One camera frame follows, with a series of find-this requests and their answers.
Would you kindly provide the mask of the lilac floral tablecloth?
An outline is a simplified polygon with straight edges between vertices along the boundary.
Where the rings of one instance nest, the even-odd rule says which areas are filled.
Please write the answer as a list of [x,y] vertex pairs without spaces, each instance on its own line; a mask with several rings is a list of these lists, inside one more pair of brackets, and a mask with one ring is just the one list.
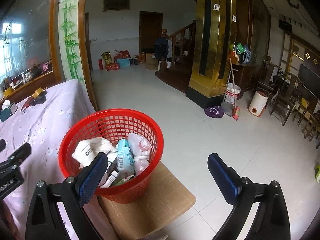
[[[21,163],[24,183],[1,200],[1,239],[26,239],[25,230],[31,199],[37,183],[62,183],[66,177],[59,168],[58,153],[63,137],[82,118],[94,112],[80,81],[73,79],[46,90],[46,101],[21,112],[18,109],[1,124],[1,162],[25,143],[31,155]],[[70,239],[78,238],[62,203],[57,203]],[[93,194],[84,211],[102,239],[116,239],[98,200]]]

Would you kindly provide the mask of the wooden chair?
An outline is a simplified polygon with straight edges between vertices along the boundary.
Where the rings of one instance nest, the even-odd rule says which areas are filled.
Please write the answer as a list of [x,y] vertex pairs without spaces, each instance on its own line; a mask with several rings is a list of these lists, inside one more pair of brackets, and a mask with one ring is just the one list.
[[285,126],[295,107],[296,101],[302,96],[300,91],[302,84],[302,81],[297,76],[285,71],[284,81],[270,112],[270,115],[275,114],[276,117],[281,119],[282,126]]

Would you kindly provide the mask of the white bucket with label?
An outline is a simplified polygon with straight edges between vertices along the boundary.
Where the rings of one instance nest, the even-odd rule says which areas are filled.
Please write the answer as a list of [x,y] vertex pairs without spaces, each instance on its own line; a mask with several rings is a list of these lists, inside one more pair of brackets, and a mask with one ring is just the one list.
[[238,85],[229,82],[227,85],[225,102],[234,105],[234,103],[238,99],[240,92],[241,88]]

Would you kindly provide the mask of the red packet near tape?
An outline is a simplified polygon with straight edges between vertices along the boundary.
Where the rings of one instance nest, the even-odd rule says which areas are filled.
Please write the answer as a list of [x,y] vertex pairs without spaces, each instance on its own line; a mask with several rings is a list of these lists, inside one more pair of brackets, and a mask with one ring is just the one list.
[[21,108],[21,112],[25,111],[28,107],[30,107],[31,102],[34,100],[34,98],[31,96],[29,97],[26,102],[24,103],[24,105]]

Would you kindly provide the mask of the white orange cylinder heater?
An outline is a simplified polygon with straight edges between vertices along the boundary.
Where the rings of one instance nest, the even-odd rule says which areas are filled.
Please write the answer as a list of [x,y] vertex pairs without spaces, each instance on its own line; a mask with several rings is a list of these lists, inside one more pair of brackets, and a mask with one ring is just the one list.
[[261,91],[256,91],[253,95],[251,103],[249,104],[248,110],[254,116],[260,117],[267,104],[268,97]]

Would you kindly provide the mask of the crumpled beige paper bag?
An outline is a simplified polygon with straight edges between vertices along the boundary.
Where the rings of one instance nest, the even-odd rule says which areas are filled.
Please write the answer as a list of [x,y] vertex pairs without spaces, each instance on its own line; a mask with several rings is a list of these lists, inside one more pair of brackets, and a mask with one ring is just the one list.
[[89,166],[99,153],[108,158],[108,166],[116,161],[117,149],[110,141],[102,137],[82,140],[76,146],[72,158],[79,163],[79,168]]

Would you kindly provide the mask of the teal tissue box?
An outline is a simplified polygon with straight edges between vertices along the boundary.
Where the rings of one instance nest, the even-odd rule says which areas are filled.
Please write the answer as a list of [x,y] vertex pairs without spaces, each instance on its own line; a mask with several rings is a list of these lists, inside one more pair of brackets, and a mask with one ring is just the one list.
[[1,122],[5,122],[8,118],[10,118],[17,111],[17,105],[14,102],[10,102],[10,100],[5,100],[2,105],[0,120]]

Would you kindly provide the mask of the white blue barcode box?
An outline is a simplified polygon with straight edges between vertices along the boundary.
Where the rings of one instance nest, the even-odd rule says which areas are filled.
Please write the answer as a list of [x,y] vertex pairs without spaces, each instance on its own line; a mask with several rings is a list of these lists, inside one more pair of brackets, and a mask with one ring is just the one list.
[[107,170],[105,174],[103,175],[103,178],[101,179],[99,183],[100,188],[108,188],[111,186],[111,184],[115,181],[115,179],[118,176],[118,171],[117,171],[117,152],[109,152],[107,154],[108,158],[108,165],[107,165]]

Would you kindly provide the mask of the brown tape roll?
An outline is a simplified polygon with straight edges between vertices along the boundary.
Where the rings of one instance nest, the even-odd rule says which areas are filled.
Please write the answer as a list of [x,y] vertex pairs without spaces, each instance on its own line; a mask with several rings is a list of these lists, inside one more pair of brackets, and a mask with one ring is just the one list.
[[42,88],[38,88],[32,95],[32,97],[35,99],[37,98],[41,93],[43,92]]

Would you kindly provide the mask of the cardboard box under basket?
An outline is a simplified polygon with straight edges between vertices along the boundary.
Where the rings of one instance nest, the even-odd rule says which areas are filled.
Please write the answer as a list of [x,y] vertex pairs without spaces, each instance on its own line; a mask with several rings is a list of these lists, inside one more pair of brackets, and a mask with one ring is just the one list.
[[141,239],[187,212],[196,197],[159,163],[146,193],[136,202],[120,204],[104,197],[98,201],[119,239]]

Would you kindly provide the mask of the wooden sideboard shelf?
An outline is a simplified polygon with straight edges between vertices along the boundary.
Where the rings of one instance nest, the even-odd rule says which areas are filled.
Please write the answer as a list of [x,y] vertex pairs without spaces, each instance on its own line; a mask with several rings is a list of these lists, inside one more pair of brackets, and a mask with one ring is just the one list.
[[47,72],[34,80],[21,85],[16,90],[13,91],[8,97],[1,100],[1,106],[5,100],[10,102],[19,103],[31,96],[38,88],[49,88],[56,85],[58,81],[56,80],[55,74],[53,71]]

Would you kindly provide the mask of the teal wet wipes pack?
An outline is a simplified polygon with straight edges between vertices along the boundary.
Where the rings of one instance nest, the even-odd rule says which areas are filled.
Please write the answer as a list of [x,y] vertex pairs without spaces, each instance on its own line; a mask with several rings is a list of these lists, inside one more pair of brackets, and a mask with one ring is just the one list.
[[135,174],[134,156],[131,152],[129,142],[126,139],[118,141],[117,170],[119,174],[125,177]]

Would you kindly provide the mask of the black device on table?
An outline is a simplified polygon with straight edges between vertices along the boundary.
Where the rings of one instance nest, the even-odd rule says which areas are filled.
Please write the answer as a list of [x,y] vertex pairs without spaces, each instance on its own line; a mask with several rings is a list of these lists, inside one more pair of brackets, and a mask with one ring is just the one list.
[[47,95],[47,91],[44,90],[36,98],[31,100],[30,105],[31,106],[36,106],[38,104],[43,104],[46,101],[46,95]]

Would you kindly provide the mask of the red plastic mesh basket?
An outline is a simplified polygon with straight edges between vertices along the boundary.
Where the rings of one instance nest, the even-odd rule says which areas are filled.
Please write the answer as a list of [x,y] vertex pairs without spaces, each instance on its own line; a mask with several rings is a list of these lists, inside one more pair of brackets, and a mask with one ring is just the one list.
[[125,108],[108,109],[93,113],[74,124],[63,137],[59,148],[58,162],[62,174],[66,178],[79,174],[80,164],[72,158],[72,153],[80,141],[103,137],[115,144],[120,139],[126,139],[130,133],[142,135],[151,144],[149,166],[136,178],[119,186],[98,188],[95,194],[121,204],[137,201],[147,191],[164,148],[160,127],[142,112]]

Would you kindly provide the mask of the gold pillar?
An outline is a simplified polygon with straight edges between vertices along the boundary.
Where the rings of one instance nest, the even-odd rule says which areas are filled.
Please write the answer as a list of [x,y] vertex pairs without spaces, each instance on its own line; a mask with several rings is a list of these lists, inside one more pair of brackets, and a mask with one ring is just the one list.
[[193,67],[186,96],[202,109],[223,101],[236,20],[236,0],[197,0]]

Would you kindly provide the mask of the purple mop head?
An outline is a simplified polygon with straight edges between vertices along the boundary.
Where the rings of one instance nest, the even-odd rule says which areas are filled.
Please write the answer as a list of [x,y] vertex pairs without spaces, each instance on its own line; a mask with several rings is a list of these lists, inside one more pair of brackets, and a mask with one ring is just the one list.
[[217,119],[217,118],[222,118],[224,115],[224,111],[223,108],[221,106],[211,106],[211,107],[207,107],[204,110],[205,114],[208,117]]

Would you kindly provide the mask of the crumpled white plastic bag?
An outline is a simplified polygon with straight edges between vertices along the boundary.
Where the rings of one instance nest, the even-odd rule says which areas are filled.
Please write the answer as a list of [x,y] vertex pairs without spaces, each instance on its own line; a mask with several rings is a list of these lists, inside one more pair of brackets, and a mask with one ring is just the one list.
[[135,174],[138,176],[150,164],[151,144],[145,137],[136,133],[129,133],[127,140],[133,154]]

